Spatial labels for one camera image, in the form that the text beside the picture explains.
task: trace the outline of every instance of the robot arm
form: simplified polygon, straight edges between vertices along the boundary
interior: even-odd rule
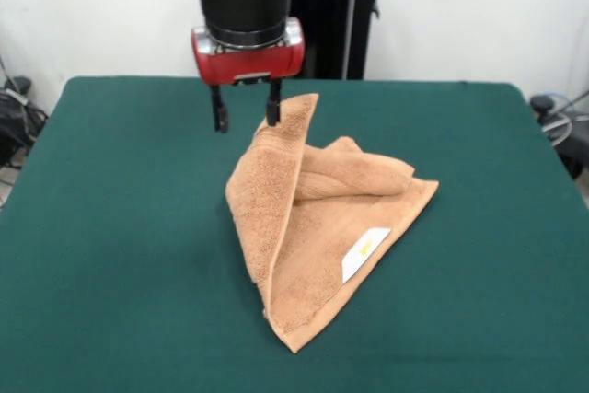
[[[301,69],[301,25],[288,17],[290,0],[201,0],[205,24],[192,31],[192,49],[202,81],[211,88],[216,131],[228,131],[220,86],[266,82],[266,118],[280,121],[282,78]]]

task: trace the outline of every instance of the white wall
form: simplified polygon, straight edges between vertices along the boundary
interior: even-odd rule
[[[368,78],[589,87],[589,0],[379,0]]]
[[[367,78],[589,86],[589,0],[379,0]],[[0,0],[0,52],[51,109],[73,75],[196,75],[199,0]]]

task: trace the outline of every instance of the towel tag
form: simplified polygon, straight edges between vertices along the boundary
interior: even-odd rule
[[[354,276],[362,265],[370,258],[380,243],[390,234],[389,228],[372,227],[368,229],[352,246],[341,262],[342,282],[346,282]]]

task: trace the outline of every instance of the green felt surface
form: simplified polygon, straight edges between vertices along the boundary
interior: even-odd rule
[[[589,217],[507,85],[293,81],[441,187],[298,355],[271,332],[224,189],[266,88],[71,81],[0,214],[0,392],[567,391],[589,385]]]

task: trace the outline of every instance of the towel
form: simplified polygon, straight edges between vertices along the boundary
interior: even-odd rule
[[[282,122],[261,123],[225,189],[263,315],[293,353],[335,318],[438,188],[349,137],[307,145],[317,103],[317,94],[285,100]],[[375,248],[369,256],[354,248],[352,264],[361,265],[346,277],[344,259],[373,228],[386,229],[384,240],[367,243]]]

